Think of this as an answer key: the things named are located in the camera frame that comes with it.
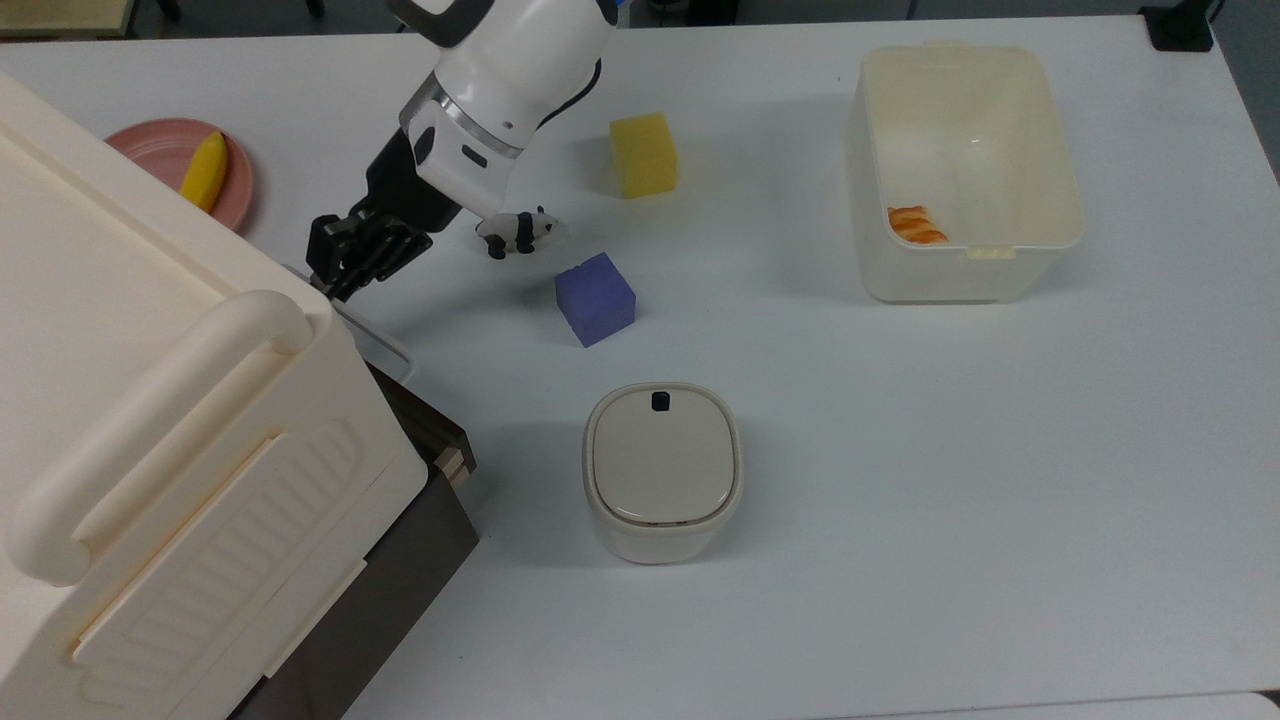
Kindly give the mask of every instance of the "panda figurine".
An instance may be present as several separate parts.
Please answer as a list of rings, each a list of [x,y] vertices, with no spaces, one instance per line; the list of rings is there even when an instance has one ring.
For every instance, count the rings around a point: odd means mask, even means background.
[[[480,220],[476,234],[489,245],[489,256],[502,260],[508,252],[532,252],[534,241],[549,234],[558,223],[539,205],[536,213],[499,213]]]

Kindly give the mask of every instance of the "pink plate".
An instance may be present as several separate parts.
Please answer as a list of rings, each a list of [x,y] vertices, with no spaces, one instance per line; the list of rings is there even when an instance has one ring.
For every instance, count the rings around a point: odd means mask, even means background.
[[[177,191],[196,147],[215,131],[227,138],[227,178],[209,214],[238,232],[253,200],[253,168],[232,136],[200,120],[163,118],[129,126],[108,137],[106,143]]]

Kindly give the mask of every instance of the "toy banana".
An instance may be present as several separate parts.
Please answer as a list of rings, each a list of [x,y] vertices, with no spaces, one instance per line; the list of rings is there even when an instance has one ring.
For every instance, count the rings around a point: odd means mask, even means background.
[[[196,147],[196,155],[182,178],[183,197],[191,200],[204,211],[214,209],[218,192],[227,178],[227,138],[220,132],[212,132]]]

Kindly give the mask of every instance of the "yellow sponge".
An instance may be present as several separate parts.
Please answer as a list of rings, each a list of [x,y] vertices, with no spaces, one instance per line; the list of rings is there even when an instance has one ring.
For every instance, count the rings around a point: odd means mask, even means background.
[[[676,188],[676,143],[662,113],[609,123],[613,167],[622,181],[622,197],[643,197]]]

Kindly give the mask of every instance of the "purple cube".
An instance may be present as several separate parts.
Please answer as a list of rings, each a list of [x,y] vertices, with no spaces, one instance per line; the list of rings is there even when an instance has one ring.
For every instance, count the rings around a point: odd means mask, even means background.
[[[636,322],[636,293],[604,252],[556,275],[556,305],[582,347]]]

